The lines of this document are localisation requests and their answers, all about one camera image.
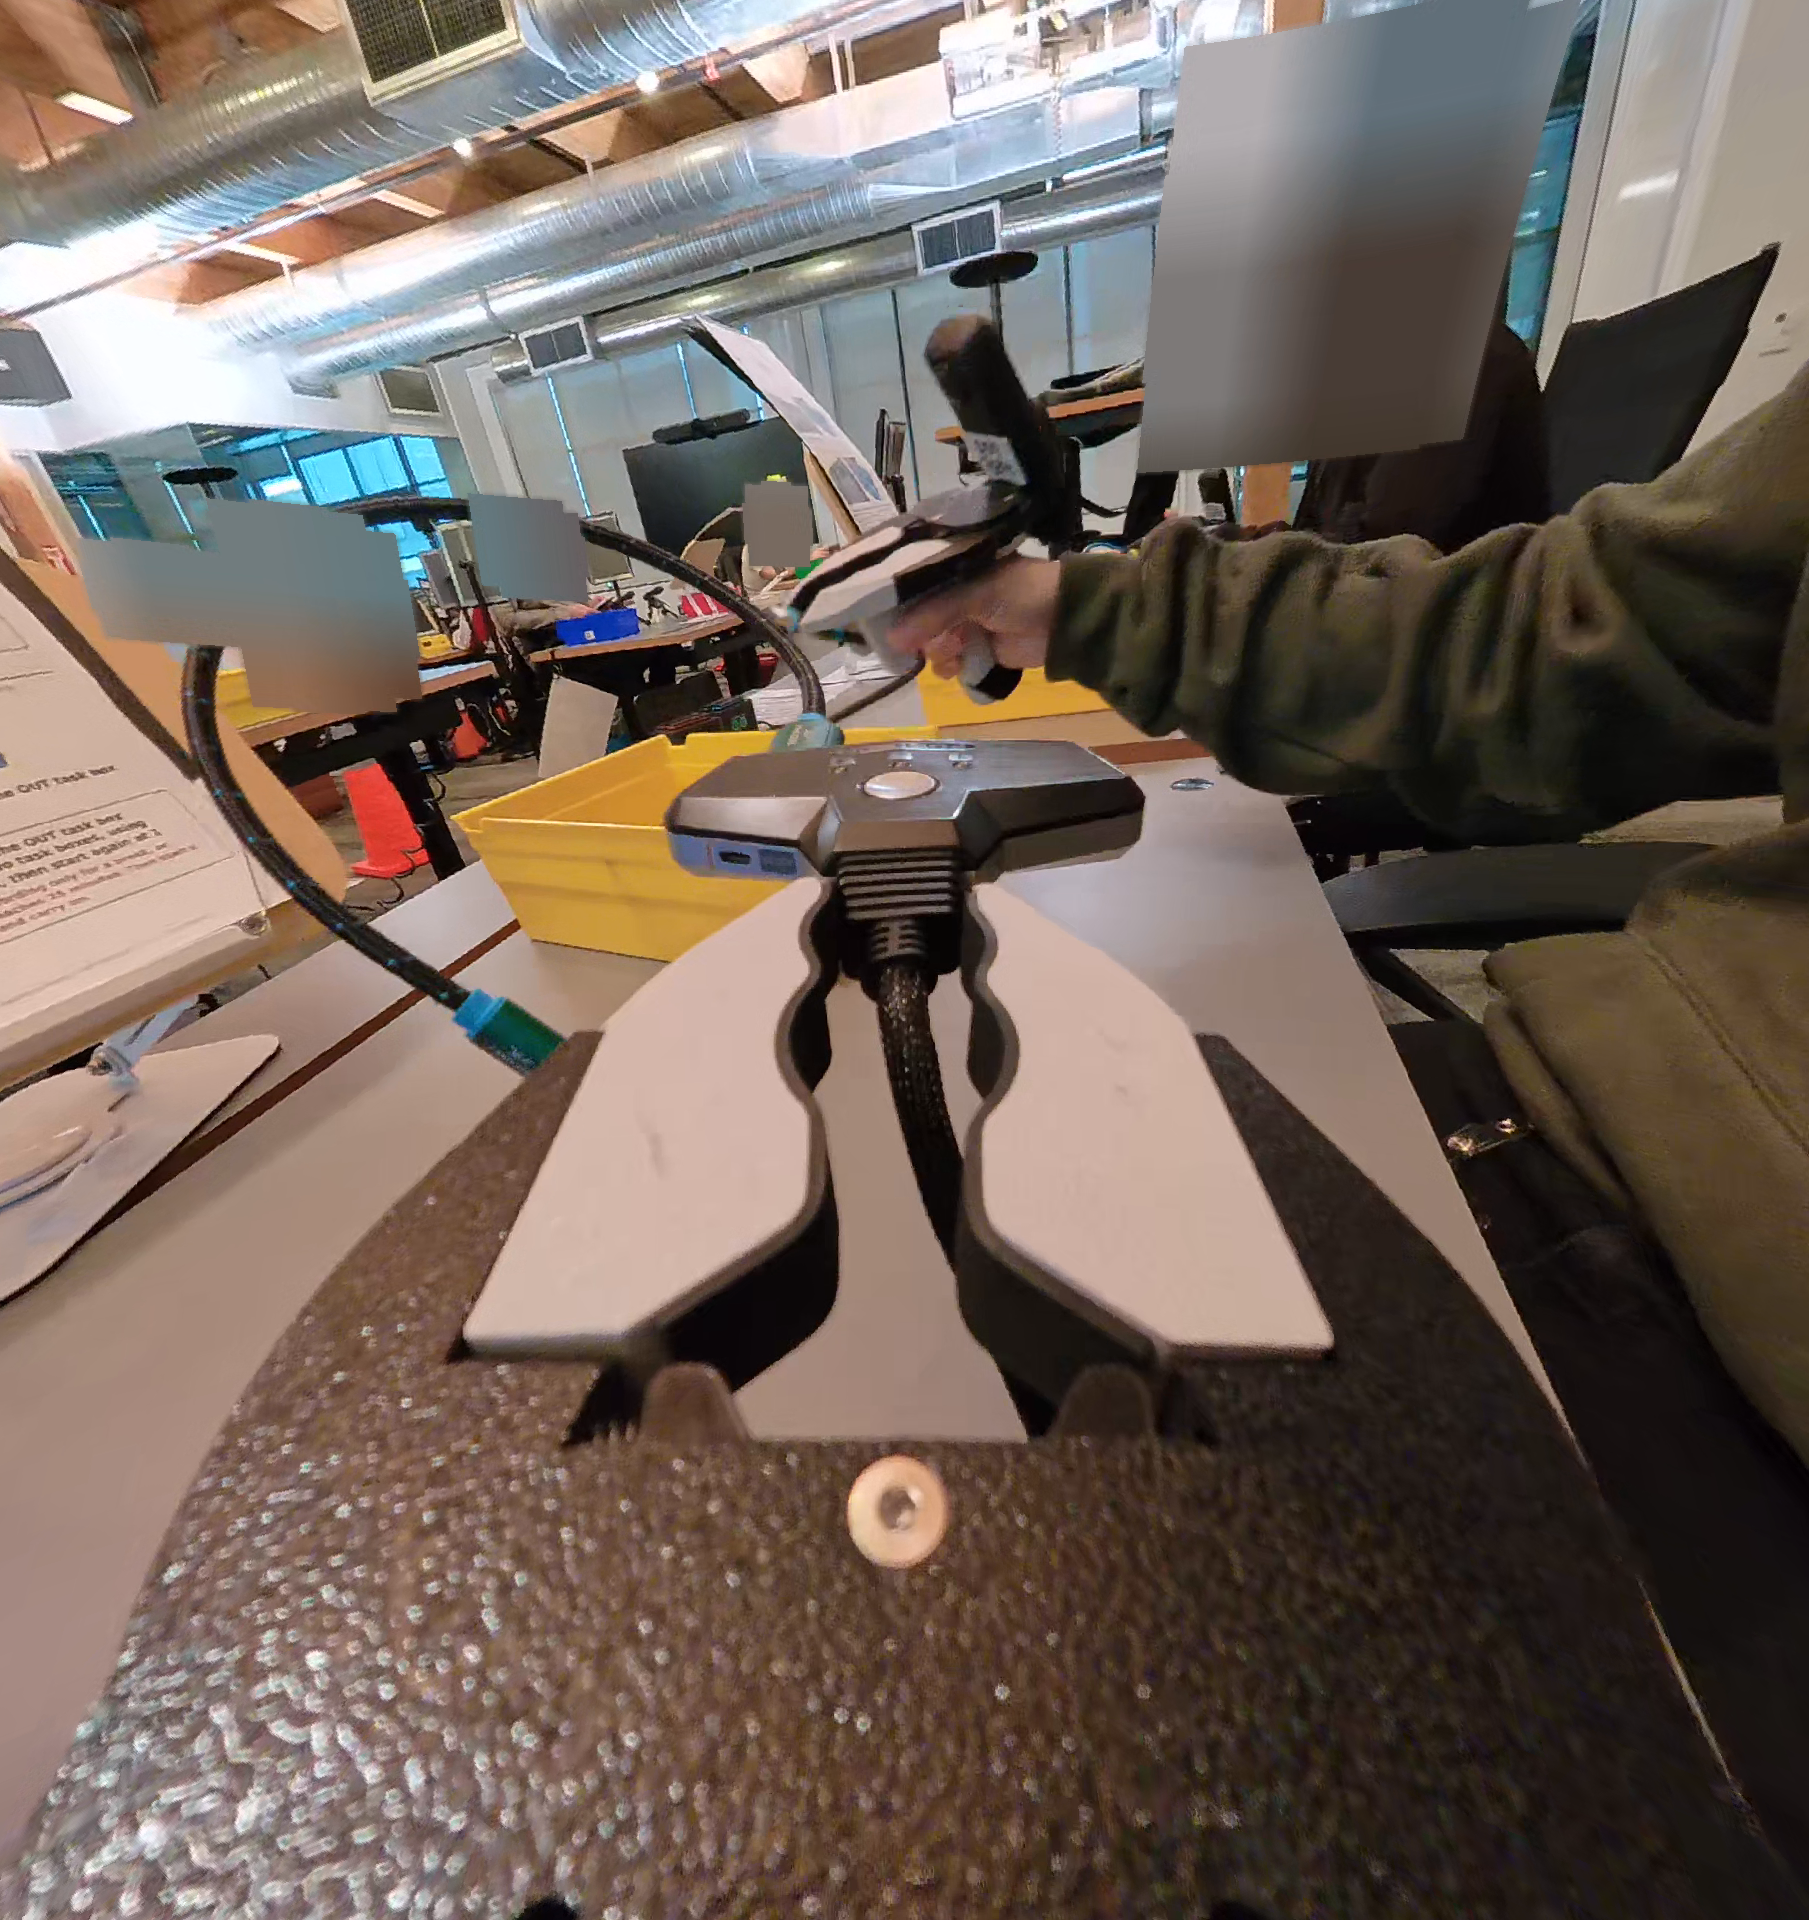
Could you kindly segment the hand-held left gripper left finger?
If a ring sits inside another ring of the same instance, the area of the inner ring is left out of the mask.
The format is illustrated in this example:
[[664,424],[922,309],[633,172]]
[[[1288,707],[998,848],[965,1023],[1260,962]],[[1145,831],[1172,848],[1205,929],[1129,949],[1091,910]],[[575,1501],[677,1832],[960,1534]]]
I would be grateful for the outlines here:
[[817,877],[775,886],[605,1020],[463,1320],[471,1356],[635,1384],[699,1365],[739,1389],[820,1329],[829,901]]

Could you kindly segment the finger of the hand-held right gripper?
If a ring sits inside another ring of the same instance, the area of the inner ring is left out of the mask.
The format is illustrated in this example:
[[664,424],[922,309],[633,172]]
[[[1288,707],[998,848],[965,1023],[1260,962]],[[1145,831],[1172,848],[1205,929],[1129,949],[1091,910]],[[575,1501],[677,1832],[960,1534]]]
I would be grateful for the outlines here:
[[927,671],[960,681],[970,672],[970,593],[930,591],[899,598],[865,591],[841,612],[841,630],[904,671]]
[[791,632],[880,632],[995,560],[995,515],[913,511],[819,563],[783,611]]

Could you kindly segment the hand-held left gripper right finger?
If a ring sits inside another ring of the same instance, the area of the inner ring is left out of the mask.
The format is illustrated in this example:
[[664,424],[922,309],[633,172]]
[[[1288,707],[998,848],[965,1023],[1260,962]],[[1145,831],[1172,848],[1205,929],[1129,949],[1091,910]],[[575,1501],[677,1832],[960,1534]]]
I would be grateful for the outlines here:
[[1205,1053],[1143,981],[1005,884],[966,905],[956,1285],[1029,1398],[1095,1366],[1317,1363],[1332,1330]]

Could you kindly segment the black HDMI switch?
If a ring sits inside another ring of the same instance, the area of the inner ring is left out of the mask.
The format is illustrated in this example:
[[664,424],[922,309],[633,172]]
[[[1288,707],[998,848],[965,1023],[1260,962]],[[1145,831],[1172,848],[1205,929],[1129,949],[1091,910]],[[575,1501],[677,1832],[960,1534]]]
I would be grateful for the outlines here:
[[823,880],[852,971],[956,967],[965,901],[1010,872],[1129,853],[1137,782],[1069,740],[892,739],[726,758],[667,807],[693,875]]

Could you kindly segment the yellow plastic bin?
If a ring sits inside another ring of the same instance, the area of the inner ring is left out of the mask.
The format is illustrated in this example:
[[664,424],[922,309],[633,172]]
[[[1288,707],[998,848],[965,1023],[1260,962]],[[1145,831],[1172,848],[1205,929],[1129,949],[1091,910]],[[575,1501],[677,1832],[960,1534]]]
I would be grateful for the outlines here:
[[917,693],[924,723],[942,734],[1051,725],[1109,712],[1109,704],[1086,686],[1042,672],[1021,674],[1003,699],[976,699],[962,683],[927,671],[917,676]]
[[664,820],[679,792],[726,761],[794,761],[768,733],[660,737],[535,781],[458,816],[520,930],[541,945],[673,962],[750,913],[774,880],[695,877]]

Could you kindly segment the person's right forearm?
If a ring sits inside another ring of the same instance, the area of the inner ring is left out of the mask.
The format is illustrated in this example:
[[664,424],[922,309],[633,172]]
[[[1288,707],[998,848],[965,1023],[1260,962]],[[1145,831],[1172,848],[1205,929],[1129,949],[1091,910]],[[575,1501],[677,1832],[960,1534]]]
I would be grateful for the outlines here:
[[1451,557],[1174,527],[1069,560],[1047,667],[1250,789],[1468,845],[1763,796],[1809,834],[1809,358],[1655,483]]

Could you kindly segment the raised wooden desk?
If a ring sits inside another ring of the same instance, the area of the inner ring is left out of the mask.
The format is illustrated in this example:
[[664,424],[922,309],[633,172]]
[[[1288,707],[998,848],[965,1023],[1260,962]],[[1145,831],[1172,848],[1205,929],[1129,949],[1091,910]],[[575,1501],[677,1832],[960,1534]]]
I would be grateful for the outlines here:
[[1041,396],[1041,407],[1063,439],[1088,453],[1135,433],[1143,400],[1143,364],[1133,363],[1092,379],[1061,382]]

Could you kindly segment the wooden work desk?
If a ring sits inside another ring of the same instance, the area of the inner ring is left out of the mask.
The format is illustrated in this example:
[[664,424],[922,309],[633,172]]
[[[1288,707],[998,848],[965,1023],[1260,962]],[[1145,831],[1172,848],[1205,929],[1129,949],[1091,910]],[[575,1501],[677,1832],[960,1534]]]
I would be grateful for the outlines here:
[[689,622],[642,628],[635,636],[594,641],[585,645],[545,645],[530,649],[526,660],[553,681],[589,686],[616,704],[617,723],[629,742],[647,733],[639,727],[633,702],[647,693],[649,676],[675,676],[682,671],[714,671],[726,679],[715,660],[743,652],[768,650],[768,630],[747,626],[734,615],[722,612]]

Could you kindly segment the grey desk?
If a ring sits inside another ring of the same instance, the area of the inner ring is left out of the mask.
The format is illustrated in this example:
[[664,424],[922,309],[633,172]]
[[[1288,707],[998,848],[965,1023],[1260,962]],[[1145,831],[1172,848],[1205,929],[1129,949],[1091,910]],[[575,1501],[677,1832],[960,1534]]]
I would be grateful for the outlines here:
[[[1017,877],[1186,1025],[1228,1040],[1539,1355],[1400,1069],[1364,975],[1274,799],[1184,740],[1109,716],[966,723],[1083,739],[1146,791],[1143,839]],[[344,1255],[509,1092],[428,1005],[320,951],[204,1020],[280,1058],[148,1194],[0,1309],[0,1869],[105,1684],[125,1617],[218,1428]],[[830,1318],[742,1393],[750,1428],[810,1438],[1012,1438],[924,1224],[873,1012],[829,1002],[820,1088],[841,1219]]]

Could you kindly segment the person's right hand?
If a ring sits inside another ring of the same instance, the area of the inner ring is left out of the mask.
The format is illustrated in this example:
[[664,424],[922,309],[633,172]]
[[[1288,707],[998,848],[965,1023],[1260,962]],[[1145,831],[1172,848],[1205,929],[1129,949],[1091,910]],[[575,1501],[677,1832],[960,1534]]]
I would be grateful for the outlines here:
[[970,593],[972,654],[1006,671],[1034,671],[1047,660],[1061,571],[1058,560],[1010,554],[940,593]]

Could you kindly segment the black monitor screen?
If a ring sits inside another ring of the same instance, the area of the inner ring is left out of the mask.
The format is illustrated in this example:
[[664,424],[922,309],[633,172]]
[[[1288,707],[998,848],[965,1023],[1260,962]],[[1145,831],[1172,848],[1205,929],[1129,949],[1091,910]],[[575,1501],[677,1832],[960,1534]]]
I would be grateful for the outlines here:
[[669,554],[703,540],[712,521],[737,515],[747,486],[806,485],[805,450],[775,416],[709,443],[633,445],[624,466],[642,536]]

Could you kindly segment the orange traffic cone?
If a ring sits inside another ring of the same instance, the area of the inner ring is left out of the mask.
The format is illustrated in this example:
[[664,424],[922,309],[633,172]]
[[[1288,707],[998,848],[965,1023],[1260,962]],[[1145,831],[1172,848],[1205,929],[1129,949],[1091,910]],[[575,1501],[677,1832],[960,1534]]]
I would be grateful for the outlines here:
[[340,781],[362,843],[359,856],[350,863],[350,877],[398,883],[428,872],[430,856],[421,831],[388,773],[377,765],[359,765],[344,770]]

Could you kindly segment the black office chair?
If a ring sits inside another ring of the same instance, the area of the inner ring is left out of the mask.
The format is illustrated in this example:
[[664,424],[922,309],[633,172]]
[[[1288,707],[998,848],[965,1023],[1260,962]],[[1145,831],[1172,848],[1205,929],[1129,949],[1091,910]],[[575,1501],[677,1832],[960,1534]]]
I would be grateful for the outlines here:
[[1541,391],[1548,511],[1676,465],[1743,350],[1780,244],[1683,291],[1569,326]]
[[1476,847],[1390,796],[1299,799],[1287,812],[1363,960],[1613,932],[1658,877],[1707,853],[1655,839]]

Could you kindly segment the person's black pants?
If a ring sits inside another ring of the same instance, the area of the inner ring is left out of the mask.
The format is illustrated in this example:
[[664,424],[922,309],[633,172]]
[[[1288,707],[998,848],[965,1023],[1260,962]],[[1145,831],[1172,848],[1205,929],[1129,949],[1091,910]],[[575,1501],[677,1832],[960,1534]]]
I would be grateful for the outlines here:
[[1521,1117],[1483,1033],[1390,1037],[1733,1778],[1809,1889],[1809,1474],[1661,1247]]

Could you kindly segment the olive green hoodie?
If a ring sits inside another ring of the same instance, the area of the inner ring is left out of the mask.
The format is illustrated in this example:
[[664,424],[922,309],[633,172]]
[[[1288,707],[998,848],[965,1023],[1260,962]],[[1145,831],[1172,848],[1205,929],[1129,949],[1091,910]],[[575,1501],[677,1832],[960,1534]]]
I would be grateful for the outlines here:
[[1615,932],[1487,960],[1492,1053],[1630,1205],[1809,1470],[1809,819],[1658,877]]

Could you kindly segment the silver ventilation duct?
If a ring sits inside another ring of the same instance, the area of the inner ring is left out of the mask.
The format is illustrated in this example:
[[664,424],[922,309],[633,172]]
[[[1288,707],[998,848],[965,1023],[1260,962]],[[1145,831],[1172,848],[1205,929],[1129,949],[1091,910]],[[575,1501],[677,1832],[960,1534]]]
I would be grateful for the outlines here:
[[295,387],[426,363],[543,320],[1131,155],[1174,118],[1167,60],[953,97],[922,64],[735,123],[189,310]]
[[125,236],[134,259],[591,99],[895,5],[350,3],[340,28],[46,166],[0,156],[0,255]]

